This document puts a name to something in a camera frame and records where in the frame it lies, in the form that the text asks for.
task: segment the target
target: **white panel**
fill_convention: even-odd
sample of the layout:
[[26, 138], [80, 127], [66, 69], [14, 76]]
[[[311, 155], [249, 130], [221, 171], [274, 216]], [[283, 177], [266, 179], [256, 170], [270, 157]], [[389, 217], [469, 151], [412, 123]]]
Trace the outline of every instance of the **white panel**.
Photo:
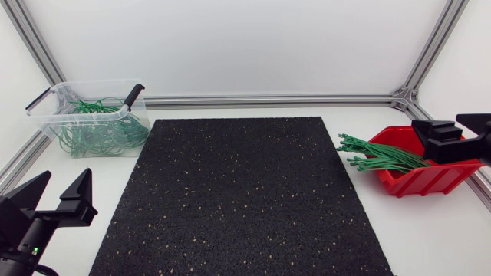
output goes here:
[[[491, 2], [471, 0], [420, 88], [421, 106], [436, 120], [491, 113]], [[464, 136], [476, 134], [465, 129]], [[491, 175], [491, 169], [485, 168]]]
[[147, 95], [387, 94], [446, 0], [25, 0], [70, 81]]
[[0, 7], [0, 169], [31, 138], [37, 127], [24, 121], [25, 107], [49, 83], [29, 54], [4, 9]]

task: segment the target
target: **bundle of cable ties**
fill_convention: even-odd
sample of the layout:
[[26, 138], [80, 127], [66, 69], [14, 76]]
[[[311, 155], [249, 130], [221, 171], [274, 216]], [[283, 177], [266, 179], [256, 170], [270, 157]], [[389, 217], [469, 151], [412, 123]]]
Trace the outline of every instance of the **bundle of cable ties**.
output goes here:
[[369, 158], [355, 156], [349, 159], [350, 165], [358, 166], [358, 171], [373, 171], [380, 169], [395, 169], [402, 173], [408, 173], [412, 169], [431, 166], [427, 161], [417, 154], [409, 153], [405, 149], [396, 146], [388, 146], [378, 143], [370, 143], [347, 134], [339, 134], [338, 137], [344, 138], [341, 147], [336, 150], [362, 153]]
[[[74, 106], [71, 113], [111, 113], [117, 112], [119, 107], [105, 106], [104, 100], [122, 101], [114, 98], [104, 98], [95, 103], [87, 103], [82, 100], [72, 101]], [[116, 156], [127, 149], [136, 148], [145, 143], [149, 130], [140, 123], [140, 119], [129, 113], [122, 119], [109, 121], [79, 122], [78, 124], [66, 124], [61, 127], [58, 134], [51, 130], [59, 139], [63, 150], [72, 157], [83, 157], [86, 154]]]

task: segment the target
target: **plastic bin handle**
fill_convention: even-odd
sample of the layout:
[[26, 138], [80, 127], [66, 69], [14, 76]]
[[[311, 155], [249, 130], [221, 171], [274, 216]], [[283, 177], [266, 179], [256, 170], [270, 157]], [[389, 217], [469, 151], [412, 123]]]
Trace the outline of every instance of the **plastic bin handle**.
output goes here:
[[135, 87], [133, 87], [133, 90], [130, 92], [128, 97], [126, 97], [126, 100], [124, 100], [123, 104], [126, 104], [128, 106], [128, 111], [131, 111], [131, 106], [133, 105], [133, 103], [135, 102], [138, 95], [140, 95], [140, 92], [143, 89], [145, 89], [145, 86], [143, 86], [141, 84], [137, 84], [137, 85], [135, 85]]
[[46, 89], [43, 93], [41, 93], [41, 95], [39, 95], [28, 106], [26, 106], [25, 109], [27, 111], [31, 111], [33, 108], [35, 108], [42, 99], [46, 98], [46, 96], [48, 95], [48, 92], [50, 91], [50, 89], [51, 88]]

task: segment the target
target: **red storage bin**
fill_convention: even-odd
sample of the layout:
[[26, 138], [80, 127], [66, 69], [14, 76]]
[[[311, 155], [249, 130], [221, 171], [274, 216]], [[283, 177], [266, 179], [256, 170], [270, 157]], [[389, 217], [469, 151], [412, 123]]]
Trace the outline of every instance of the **red storage bin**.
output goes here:
[[[389, 126], [370, 140], [372, 143], [398, 146], [412, 153], [423, 155], [424, 148], [411, 126]], [[479, 160], [437, 164], [428, 160], [432, 166], [413, 169], [408, 173], [395, 170], [376, 171], [389, 194], [402, 197], [411, 194], [425, 196], [430, 192], [447, 194], [462, 181], [484, 166]]]

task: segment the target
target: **black rubber mat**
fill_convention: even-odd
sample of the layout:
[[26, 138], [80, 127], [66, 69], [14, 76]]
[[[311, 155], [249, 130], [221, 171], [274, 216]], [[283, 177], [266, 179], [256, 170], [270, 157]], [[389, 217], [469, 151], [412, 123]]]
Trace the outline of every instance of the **black rubber mat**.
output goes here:
[[92, 275], [392, 275], [320, 117], [158, 120]]

